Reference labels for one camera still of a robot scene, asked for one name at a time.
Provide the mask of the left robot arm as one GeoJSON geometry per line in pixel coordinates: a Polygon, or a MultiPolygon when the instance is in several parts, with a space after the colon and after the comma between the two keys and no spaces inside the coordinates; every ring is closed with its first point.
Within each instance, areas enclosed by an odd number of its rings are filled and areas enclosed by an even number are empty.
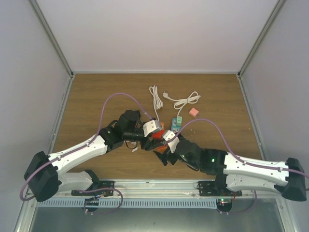
{"type": "Polygon", "coordinates": [[[26,185],[38,202],[71,190],[95,195],[99,191],[99,179],[93,171],[69,171],[94,157],[120,148],[127,141],[139,143],[143,150],[152,150],[159,142],[151,139],[151,136],[161,129],[157,119],[142,122],[139,111],[126,110],[118,120],[113,120],[78,145],[49,155],[43,151],[36,153],[24,174],[26,185]]]}

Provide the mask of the teal power strip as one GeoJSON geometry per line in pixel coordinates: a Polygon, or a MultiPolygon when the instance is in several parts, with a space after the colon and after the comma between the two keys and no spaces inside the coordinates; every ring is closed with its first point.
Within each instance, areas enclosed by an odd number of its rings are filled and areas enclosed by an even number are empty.
{"type": "Polygon", "coordinates": [[[171,123],[171,131],[174,132],[174,133],[178,133],[179,130],[181,129],[181,126],[176,126],[176,118],[173,118],[172,119],[172,123],[171,123]]]}

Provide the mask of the orange power strip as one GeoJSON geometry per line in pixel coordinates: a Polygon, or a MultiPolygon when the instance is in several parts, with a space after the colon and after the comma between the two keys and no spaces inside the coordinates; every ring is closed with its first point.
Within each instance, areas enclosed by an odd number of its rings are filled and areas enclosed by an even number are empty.
{"type": "MultiPolygon", "coordinates": [[[[165,131],[164,123],[161,122],[160,125],[161,125],[161,130],[164,130],[164,131],[165,131]]],[[[166,147],[158,147],[156,150],[157,150],[158,152],[160,152],[160,153],[163,153],[163,152],[165,152],[166,149],[167,149],[167,146],[166,146],[166,147]]]]}

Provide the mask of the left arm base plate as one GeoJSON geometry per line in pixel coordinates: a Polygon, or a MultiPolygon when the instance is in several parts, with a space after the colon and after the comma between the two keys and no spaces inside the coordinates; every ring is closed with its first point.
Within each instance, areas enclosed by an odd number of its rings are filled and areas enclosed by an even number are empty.
{"type": "Polygon", "coordinates": [[[94,196],[94,197],[108,197],[113,196],[113,189],[115,182],[112,180],[100,180],[96,184],[92,184],[85,192],[72,190],[72,196],[94,196]]]}

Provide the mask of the red cube socket adapter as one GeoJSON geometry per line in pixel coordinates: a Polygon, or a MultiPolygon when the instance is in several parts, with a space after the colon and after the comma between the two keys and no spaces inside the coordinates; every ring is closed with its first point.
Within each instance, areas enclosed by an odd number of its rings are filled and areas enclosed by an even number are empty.
{"type": "Polygon", "coordinates": [[[156,140],[162,140],[162,136],[163,136],[164,133],[165,133],[164,130],[161,130],[159,132],[153,133],[152,134],[152,138],[156,139],[156,140]]]}

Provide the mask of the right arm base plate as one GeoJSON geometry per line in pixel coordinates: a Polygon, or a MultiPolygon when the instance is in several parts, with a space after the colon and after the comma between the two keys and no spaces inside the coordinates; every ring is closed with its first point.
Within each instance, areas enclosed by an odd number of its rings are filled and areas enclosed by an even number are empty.
{"type": "Polygon", "coordinates": [[[242,196],[242,191],[233,192],[229,190],[227,187],[224,187],[224,188],[218,187],[216,186],[214,180],[200,180],[197,182],[196,188],[199,192],[199,195],[203,197],[242,196]]]}

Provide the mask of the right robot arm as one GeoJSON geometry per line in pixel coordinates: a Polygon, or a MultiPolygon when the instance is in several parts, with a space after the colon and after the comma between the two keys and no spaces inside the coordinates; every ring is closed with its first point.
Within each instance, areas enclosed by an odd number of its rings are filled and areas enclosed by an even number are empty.
{"type": "Polygon", "coordinates": [[[181,161],[194,171],[215,176],[214,191],[220,196],[229,191],[255,190],[271,191],[296,202],[307,200],[304,169],[294,158],[277,162],[247,159],[201,148],[187,139],[171,142],[163,153],[155,154],[164,165],[181,161]]]}

